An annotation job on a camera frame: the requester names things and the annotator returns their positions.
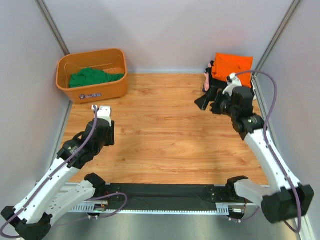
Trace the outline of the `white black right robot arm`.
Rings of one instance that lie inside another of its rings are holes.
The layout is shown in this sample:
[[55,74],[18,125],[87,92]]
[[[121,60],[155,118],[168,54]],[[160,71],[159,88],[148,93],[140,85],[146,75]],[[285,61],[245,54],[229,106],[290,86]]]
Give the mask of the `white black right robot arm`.
[[250,88],[238,86],[231,93],[211,87],[194,101],[202,111],[210,106],[213,114],[231,118],[233,129],[252,150],[268,180],[269,186],[263,187],[245,176],[230,178],[225,196],[231,202],[244,198],[256,204],[271,224],[291,219],[301,221],[309,210],[314,190],[301,183],[268,139],[270,133],[264,119],[254,113],[253,100]]

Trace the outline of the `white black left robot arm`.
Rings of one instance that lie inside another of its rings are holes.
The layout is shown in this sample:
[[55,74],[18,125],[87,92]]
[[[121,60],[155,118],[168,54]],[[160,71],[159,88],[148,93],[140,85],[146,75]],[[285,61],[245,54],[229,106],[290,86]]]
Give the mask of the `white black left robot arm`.
[[4,226],[11,225],[16,238],[41,240],[70,209],[79,203],[105,196],[106,182],[97,174],[90,173],[78,185],[62,196],[57,194],[65,183],[97,156],[103,147],[115,143],[115,122],[110,117],[98,117],[58,151],[47,173],[32,191],[15,206],[6,206],[1,211]]

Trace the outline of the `orange t shirt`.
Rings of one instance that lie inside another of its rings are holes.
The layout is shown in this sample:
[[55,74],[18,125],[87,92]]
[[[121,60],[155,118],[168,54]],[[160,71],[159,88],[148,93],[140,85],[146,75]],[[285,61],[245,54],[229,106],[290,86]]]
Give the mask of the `orange t shirt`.
[[238,74],[252,69],[253,56],[239,56],[232,54],[216,53],[212,75],[215,79],[227,82],[230,74]]

